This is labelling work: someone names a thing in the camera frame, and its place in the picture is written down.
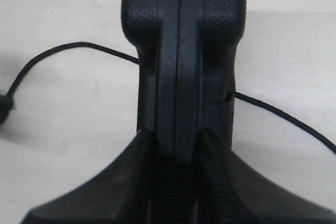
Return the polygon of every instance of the white surface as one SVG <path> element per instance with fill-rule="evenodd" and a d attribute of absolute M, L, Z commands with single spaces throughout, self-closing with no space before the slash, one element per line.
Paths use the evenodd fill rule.
<path fill-rule="evenodd" d="M 336 0 L 248 0 L 237 89 L 336 140 Z M 73 41 L 135 55 L 120 0 L 0 0 L 0 89 L 34 55 Z M 135 134 L 137 66 L 91 49 L 27 76 L 0 128 L 0 223 L 18 223 L 103 169 Z M 237 101 L 234 150 L 296 194 L 336 210 L 336 157 L 285 121 Z"/>

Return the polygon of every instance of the cable plug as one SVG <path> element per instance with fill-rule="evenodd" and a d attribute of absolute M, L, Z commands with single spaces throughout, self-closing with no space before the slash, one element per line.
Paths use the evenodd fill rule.
<path fill-rule="evenodd" d="M 13 109 L 13 107 L 13 98 L 0 94 L 0 124 L 3 124 L 6 121 L 9 112 Z"/>

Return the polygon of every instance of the white table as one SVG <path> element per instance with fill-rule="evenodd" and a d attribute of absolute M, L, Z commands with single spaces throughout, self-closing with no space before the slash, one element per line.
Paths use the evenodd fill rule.
<path fill-rule="evenodd" d="M 336 0 L 248 0 L 237 89 L 336 140 Z M 120 0 L 0 0 L 0 89 L 50 47 L 90 41 L 136 55 Z M 138 67 L 91 49 L 43 61 L 0 127 L 0 223 L 77 187 L 135 135 Z M 234 151 L 299 196 L 336 210 L 336 157 L 308 134 L 237 101 Z"/>

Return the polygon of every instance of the cable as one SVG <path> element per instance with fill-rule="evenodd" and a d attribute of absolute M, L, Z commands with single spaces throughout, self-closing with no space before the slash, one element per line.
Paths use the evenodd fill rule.
<path fill-rule="evenodd" d="M 125 60 L 130 61 L 134 64 L 139 65 L 139 60 L 137 58 L 133 57 L 133 56 L 130 56 L 130 55 L 124 54 L 122 52 L 118 52 L 118 51 L 115 51 L 113 49 L 103 47 L 103 46 L 100 46 L 100 45 L 97 45 L 97 44 L 94 44 L 94 43 L 90 43 L 90 42 L 75 42 L 75 43 L 64 44 L 64 45 L 60 45 L 60 46 L 51 48 L 51 49 L 49 49 L 47 51 L 44 51 L 43 53 L 39 54 L 38 56 L 35 56 L 33 59 L 31 59 L 23 67 L 23 69 L 20 71 L 20 73 L 17 75 L 13 84 L 10 86 L 7 94 L 6 95 L 0 95 L 0 124 L 5 122 L 6 118 L 9 115 L 10 110 L 13 109 L 13 106 L 14 106 L 13 96 L 14 96 L 17 88 L 21 84 L 24 77 L 29 73 L 29 71 L 36 64 L 38 64 L 40 61 L 46 59 L 49 56 L 52 56 L 52 55 L 58 53 L 58 52 L 62 52 L 62 51 L 69 50 L 69 49 L 74 49 L 74 48 L 83 48 L 83 47 L 92 48 L 92 49 L 96 49 L 98 51 L 106 52 L 107 54 L 117 56 L 121 59 L 125 59 Z M 282 111 L 282 110 L 280 110 L 280 109 L 278 109 L 278 108 L 276 108 L 276 107 L 274 107 L 274 106 L 272 106 L 272 105 L 270 105 L 266 102 L 263 102 L 263 101 L 260 101 L 258 99 L 249 97 L 249 96 L 247 96 L 245 94 L 242 94 L 242 93 L 239 93 L 239 92 L 235 93 L 235 97 L 237 99 L 240 99 L 242 101 L 250 103 L 254 106 L 265 109 L 265 110 L 267 110 L 267 111 L 285 119 L 286 121 L 292 123 L 296 127 L 302 129 L 303 131 L 305 131 L 308 134 L 315 137 L 322 144 L 324 144 L 329 150 L 331 150 L 334 154 L 336 154 L 336 145 L 335 144 L 333 144 L 329 139 L 327 139 L 321 133 L 314 130 L 312 127 L 306 125 L 305 123 L 299 121 L 298 119 L 294 118 L 290 114 L 288 114 L 288 113 L 286 113 L 286 112 L 284 112 L 284 111 Z"/>

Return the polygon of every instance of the black cable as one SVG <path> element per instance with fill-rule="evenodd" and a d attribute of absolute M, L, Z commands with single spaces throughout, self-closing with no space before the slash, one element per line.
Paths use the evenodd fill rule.
<path fill-rule="evenodd" d="M 52 56 L 58 52 L 65 51 L 68 49 L 73 48 L 80 48 L 80 47 L 86 47 L 86 48 L 92 48 L 96 49 L 98 51 L 106 52 L 107 54 L 117 56 L 119 58 L 128 60 L 134 64 L 139 65 L 139 60 L 135 57 L 132 57 L 130 55 L 124 54 L 122 52 L 115 51 L 113 49 L 99 46 L 94 43 L 89 42 L 75 42 L 75 43 L 69 43 L 64 44 L 61 46 L 57 46 L 54 48 L 51 48 L 38 56 L 35 56 L 33 59 L 31 59 L 24 68 L 20 71 L 20 73 L 17 75 L 16 79 L 14 80 L 13 84 L 9 88 L 6 95 L 0 95 L 0 124 L 2 124 L 6 118 L 8 117 L 9 111 L 13 109 L 13 95 L 15 94 L 15 91 L 17 90 L 18 86 L 24 79 L 24 77 L 29 73 L 29 71 L 38 64 L 40 61 L 44 60 L 45 58 Z M 325 136 L 323 136 L 321 133 L 314 130 L 312 127 L 306 125 L 305 123 L 299 121 L 298 119 L 294 118 L 293 116 L 289 115 L 288 113 L 266 103 L 260 100 L 257 100 L 255 98 L 249 97 L 245 94 L 236 92 L 235 97 L 237 99 L 240 99 L 242 101 L 248 102 L 252 105 L 255 105 L 257 107 L 260 107 L 262 109 L 265 109 L 283 119 L 286 121 L 292 123 L 296 127 L 302 129 L 303 131 L 307 132 L 308 134 L 315 137 L 317 140 L 319 140 L 322 144 L 324 144 L 329 150 L 331 150 L 334 154 L 336 154 L 336 145 L 334 145 L 330 140 L 328 140 Z"/>

